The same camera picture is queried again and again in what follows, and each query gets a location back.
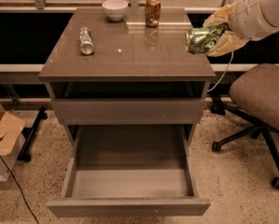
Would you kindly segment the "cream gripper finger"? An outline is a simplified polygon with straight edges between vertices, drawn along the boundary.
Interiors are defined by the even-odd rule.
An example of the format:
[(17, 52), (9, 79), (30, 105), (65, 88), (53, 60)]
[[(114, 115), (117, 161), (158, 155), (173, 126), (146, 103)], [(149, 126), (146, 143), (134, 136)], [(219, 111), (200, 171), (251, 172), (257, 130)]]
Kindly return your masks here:
[(222, 23), (231, 24), (231, 12), (233, 11), (235, 5), (236, 3), (232, 3), (219, 8), (204, 21), (202, 26), (207, 28)]
[(233, 31), (226, 31), (206, 54), (210, 57), (222, 56), (242, 48), (247, 42), (247, 39), (239, 37)]

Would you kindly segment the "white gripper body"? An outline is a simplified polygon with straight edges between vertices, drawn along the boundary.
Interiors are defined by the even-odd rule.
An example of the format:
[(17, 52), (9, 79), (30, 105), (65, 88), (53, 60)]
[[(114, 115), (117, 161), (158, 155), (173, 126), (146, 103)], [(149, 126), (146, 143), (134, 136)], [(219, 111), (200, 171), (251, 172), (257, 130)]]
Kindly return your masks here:
[(230, 29), (246, 40), (259, 41), (277, 33), (279, 28), (267, 22), (260, 0), (238, 0), (230, 14)]

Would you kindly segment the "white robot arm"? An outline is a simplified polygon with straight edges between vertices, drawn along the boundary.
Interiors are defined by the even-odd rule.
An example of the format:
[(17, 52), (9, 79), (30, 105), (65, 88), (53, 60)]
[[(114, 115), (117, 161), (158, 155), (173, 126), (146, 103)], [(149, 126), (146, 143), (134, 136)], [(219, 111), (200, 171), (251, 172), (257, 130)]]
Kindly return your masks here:
[(278, 32), (279, 0), (237, 0), (214, 12), (203, 27), (221, 23), (230, 29), (207, 51), (208, 56), (222, 56)]

